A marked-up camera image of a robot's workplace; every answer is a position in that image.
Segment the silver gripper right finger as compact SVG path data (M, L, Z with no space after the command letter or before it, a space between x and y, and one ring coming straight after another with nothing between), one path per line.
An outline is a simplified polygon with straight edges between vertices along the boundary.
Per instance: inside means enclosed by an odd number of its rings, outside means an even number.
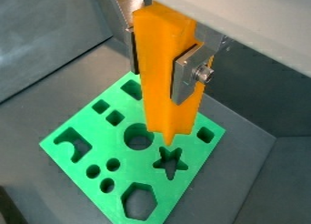
M224 44L224 34L197 23L195 43L173 60L169 97L176 105L193 94L196 83L205 85L213 70L207 65Z

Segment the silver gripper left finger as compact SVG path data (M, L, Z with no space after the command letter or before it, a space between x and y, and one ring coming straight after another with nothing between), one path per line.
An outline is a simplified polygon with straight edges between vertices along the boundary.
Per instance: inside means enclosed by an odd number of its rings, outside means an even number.
M129 70L138 74L138 60L136 52L136 41L133 33L133 16L132 13L144 7L142 0L116 0L118 5L122 23L125 24L125 44L128 46Z

